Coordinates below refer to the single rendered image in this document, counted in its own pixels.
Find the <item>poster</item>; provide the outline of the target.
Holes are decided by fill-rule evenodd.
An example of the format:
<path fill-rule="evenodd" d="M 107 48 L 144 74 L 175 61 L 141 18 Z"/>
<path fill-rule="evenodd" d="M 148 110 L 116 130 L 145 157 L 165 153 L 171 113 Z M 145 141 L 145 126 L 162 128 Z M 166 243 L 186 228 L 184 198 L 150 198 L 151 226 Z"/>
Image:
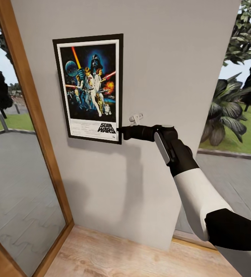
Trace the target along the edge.
<path fill-rule="evenodd" d="M 122 145 L 123 33 L 53 40 L 68 137 Z"/>

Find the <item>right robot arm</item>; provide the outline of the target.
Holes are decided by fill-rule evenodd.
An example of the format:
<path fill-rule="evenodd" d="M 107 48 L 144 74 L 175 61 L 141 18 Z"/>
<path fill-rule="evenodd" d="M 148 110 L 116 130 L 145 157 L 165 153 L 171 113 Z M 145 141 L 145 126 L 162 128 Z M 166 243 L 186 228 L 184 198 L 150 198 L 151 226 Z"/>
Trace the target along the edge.
<path fill-rule="evenodd" d="M 123 139 L 156 142 L 176 183 L 187 221 L 202 241 L 209 241 L 242 275 L 251 277 L 251 220 L 234 212 L 193 159 L 192 150 L 178 139 L 172 125 L 140 125 L 142 113 L 117 128 Z"/>

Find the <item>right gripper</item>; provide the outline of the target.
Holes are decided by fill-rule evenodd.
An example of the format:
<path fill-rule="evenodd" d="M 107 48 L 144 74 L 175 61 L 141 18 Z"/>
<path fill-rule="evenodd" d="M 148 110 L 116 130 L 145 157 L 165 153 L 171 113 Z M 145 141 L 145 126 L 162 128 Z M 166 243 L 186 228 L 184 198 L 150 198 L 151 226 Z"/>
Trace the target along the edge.
<path fill-rule="evenodd" d="M 143 140 L 143 132 L 145 126 L 138 125 L 138 126 L 127 126 L 122 128 L 117 128 L 116 130 L 123 133 L 123 139 L 129 140 L 131 138 Z"/>

